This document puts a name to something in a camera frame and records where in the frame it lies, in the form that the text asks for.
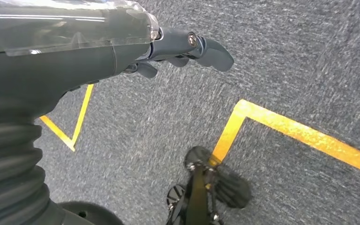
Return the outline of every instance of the caster wheel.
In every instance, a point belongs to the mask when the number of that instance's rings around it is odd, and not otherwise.
[[[168,206],[172,206],[174,203],[178,202],[181,197],[183,197],[185,193],[185,189],[183,186],[177,184],[174,187],[172,187],[167,196],[166,196],[166,203]]]
[[[185,155],[184,166],[187,170],[191,170],[190,166],[196,163],[209,166],[209,158],[211,152],[204,147],[196,146],[190,149]]]
[[[204,147],[196,146],[189,150],[185,156],[184,165],[192,171],[192,165],[200,163],[206,168],[212,168],[209,164],[211,152]],[[251,199],[251,191],[246,180],[233,172],[225,164],[219,164],[214,169],[215,192],[217,199],[230,208],[243,209]]]
[[[217,199],[230,208],[243,209],[251,200],[248,182],[225,165],[217,168],[215,192]]]
[[[224,223],[222,221],[213,221],[210,225],[224,225]]]
[[[180,217],[177,217],[174,222],[169,221],[166,225],[185,225],[185,223]]]
[[[63,202],[59,204],[95,225],[124,225],[122,221],[108,209],[88,202]]]

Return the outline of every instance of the robotic hand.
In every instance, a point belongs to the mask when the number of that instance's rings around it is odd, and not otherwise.
[[[34,119],[83,84],[120,73],[154,77],[149,61],[227,71],[217,42],[162,28],[125,0],[0,0],[0,225],[91,225],[52,202]]]
[[[216,41],[197,36],[194,32],[159,28],[158,37],[151,43],[147,53],[137,58],[123,72],[138,71],[143,76],[152,78],[158,71],[147,61],[167,60],[176,67],[184,67],[190,59],[222,72],[228,71],[234,64],[232,56]]]

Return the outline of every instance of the black robotic finger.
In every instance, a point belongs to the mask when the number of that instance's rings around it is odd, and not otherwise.
[[[218,42],[194,32],[172,28],[160,28],[159,38],[136,62],[168,61],[176,67],[184,67],[189,59],[222,72],[228,71],[234,64],[231,54]]]
[[[215,69],[225,72],[234,64],[231,54],[218,42],[208,38],[201,38],[199,45],[203,46],[205,54],[195,61],[204,67],[214,67]]]
[[[167,59],[167,61],[171,64],[173,64],[173,66],[175,67],[185,67],[188,62],[190,61],[189,58],[185,58],[185,57],[173,57],[170,59]]]
[[[146,62],[140,62],[138,63],[138,70],[141,75],[143,75],[146,78],[154,78],[156,74],[158,74],[158,70],[153,67],[151,64]]]

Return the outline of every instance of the clear plastic cover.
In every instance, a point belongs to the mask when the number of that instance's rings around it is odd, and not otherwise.
[[[150,43],[156,18],[126,0],[0,0],[0,44],[9,56]]]

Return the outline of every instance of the yellow floor tape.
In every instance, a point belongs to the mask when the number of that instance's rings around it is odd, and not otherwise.
[[[90,97],[93,91],[93,84],[89,84],[86,89],[85,97],[83,99],[81,111],[79,112],[78,121],[76,122],[75,130],[73,132],[73,137],[70,139],[52,120],[47,116],[42,116],[40,119],[46,124],[50,130],[53,131],[63,142],[66,144],[72,151],[75,151],[75,144],[78,140],[79,134],[81,133],[83,120],[85,119],[86,110],[88,109]]]
[[[235,105],[214,148],[210,164],[217,165],[224,160],[246,117],[360,169],[360,150],[243,99]]]

